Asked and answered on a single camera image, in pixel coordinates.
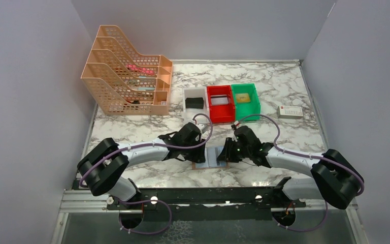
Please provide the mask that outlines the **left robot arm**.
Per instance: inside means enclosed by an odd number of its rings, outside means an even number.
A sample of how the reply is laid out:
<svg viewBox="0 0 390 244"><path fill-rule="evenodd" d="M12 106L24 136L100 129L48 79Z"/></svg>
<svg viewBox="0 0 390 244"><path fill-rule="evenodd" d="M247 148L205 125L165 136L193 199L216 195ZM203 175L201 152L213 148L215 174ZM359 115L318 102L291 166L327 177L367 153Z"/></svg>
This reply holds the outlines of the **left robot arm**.
<svg viewBox="0 0 390 244"><path fill-rule="evenodd" d="M122 177L124 170L141 163L166 161L205 162L205 143L201 138L205 124L189 122L179 131L160 135L150 142L119 145L113 138L102 140L77 165L79 186L89 188L94 196L109 194L119 198L126 208L139 204L135 183Z"/></svg>

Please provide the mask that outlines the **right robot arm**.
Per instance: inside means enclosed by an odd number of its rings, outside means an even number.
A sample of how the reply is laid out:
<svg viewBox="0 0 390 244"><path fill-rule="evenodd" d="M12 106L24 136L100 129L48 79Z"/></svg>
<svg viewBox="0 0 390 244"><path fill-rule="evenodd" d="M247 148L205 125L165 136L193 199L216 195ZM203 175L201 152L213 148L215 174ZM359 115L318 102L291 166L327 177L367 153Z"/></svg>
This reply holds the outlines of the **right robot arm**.
<svg viewBox="0 0 390 244"><path fill-rule="evenodd" d="M324 200L337 209L346 209L362 188L359 173L336 150L305 155L295 150L279 150L272 142L261 142L252 129L242 126L225 140L217 160L239 163L250 159L257 166L281 168L305 175L284 178L274 188L273 201L285 207L293 200Z"/></svg>

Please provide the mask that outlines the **black credit card from holder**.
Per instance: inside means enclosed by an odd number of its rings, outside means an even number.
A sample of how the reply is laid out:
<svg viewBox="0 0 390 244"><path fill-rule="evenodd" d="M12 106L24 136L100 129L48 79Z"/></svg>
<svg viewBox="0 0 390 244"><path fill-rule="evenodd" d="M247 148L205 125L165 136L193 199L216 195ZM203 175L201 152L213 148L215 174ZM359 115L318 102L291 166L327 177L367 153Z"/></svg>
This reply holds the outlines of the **black credit card from holder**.
<svg viewBox="0 0 390 244"><path fill-rule="evenodd" d="M185 108L204 109L204 99L202 97L186 98Z"/></svg>

